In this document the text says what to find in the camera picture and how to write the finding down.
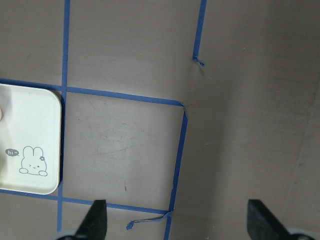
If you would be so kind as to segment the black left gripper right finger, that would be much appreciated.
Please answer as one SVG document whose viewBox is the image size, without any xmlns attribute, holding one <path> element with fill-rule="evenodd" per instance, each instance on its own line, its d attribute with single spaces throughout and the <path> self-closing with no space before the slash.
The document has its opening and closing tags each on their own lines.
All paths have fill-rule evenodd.
<svg viewBox="0 0 320 240">
<path fill-rule="evenodd" d="M 294 239 L 294 236 L 259 199 L 248 200 L 246 227 L 251 240 Z"/>
</svg>

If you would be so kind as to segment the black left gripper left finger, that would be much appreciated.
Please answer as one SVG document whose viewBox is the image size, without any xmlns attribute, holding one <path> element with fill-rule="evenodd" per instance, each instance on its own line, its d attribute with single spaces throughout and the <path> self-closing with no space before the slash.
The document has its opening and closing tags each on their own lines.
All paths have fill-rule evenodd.
<svg viewBox="0 0 320 240">
<path fill-rule="evenodd" d="M 95 200 L 73 237 L 75 240 L 104 240 L 107 229 L 106 200 Z"/>
</svg>

